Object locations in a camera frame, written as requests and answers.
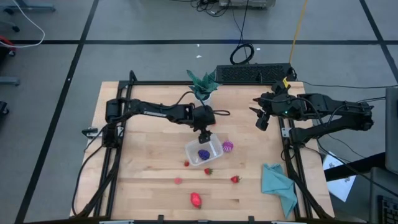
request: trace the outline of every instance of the paper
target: paper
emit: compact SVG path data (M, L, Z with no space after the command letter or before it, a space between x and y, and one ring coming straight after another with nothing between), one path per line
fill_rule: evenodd
M331 157L330 155L326 155L325 159L323 160L323 170L327 170L341 165L343 165L342 162ZM355 175L340 180L329 181L327 183L329 192L334 196L336 196L337 198L339 198L340 200L346 202L348 194L354 184L354 180L355 180Z

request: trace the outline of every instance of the blue towel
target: blue towel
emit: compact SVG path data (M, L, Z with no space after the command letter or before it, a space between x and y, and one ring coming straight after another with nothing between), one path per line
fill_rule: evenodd
M263 165L261 192L263 194L279 195L285 218L289 216L297 204L297 197L294 194L294 181L284 175L280 164Z

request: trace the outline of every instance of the wooden tabletop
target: wooden tabletop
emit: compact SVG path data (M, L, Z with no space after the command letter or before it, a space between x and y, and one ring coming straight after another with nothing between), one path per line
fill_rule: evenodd
M304 93L300 82L291 82L291 95ZM93 126L103 127L106 101L115 98L117 82L103 82L96 105ZM133 86L131 98L164 105L174 104L187 86ZM210 126L221 142L229 139L234 149L202 166L184 167L187 159L184 146L197 139L186 125L170 123L166 119L138 115L127 121L123 152L119 168L112 219L156 220L285 220L280 198L261 193L262 165L281 164L282 141L277 118L271 117L267 131L256 128L256 115L249 106L258 108L253 98L271 91L269 86L221 86L212 96L214 110L228 110L231 116L217 116ZM194 102L187 95L181 103ZM307 128L311 121L296 122L296 127ZM85 159L100 146L97 139L86 151ZM308 147L318 149L316 141ZM76 210L80 211L98 188L105 149L93 156L81 174L76 196ZM302 163L309 191L325 211L334 216L326 186L320 156L301 149ZM204 173L212 168L213 175ZM239 175L242 180L232 184L230 178ZM182 184L174 179L180 177ZM190 203L190 194L201 195L203 205L197 209ZM105 193L101 213L104 214L108 194ZM297 192L301 216L305 216L302 196ZM289 220L294 220L292 213Z

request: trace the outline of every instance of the yellow cable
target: yellow cable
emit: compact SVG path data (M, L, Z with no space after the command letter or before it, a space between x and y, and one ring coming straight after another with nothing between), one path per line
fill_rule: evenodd
M301 28L301 22L303 21L304 12L305 12L305 8L306 8L306 6L307 6L307 2L308 2L308 0L305 0L304 5L303 5L303 9L301 10L300 19L298 20L296 32L294 33L293 44L292 44L292 50L290 50L290 56L289 56L289 63L290 63L290 64L292 63L294 45L295 45L295 43L296 43L297 36L299 36L299 32L300 32L300 28Z

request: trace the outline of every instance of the keyboard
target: keyboard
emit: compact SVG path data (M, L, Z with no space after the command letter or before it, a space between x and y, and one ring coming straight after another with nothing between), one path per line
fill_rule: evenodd
M294 81L289 63L269 63L252 65L219 65L216 68L219 82L256 82L273 84L288 77Z
M379 223L398 224L398 201L385 197L377 196L379 205Z

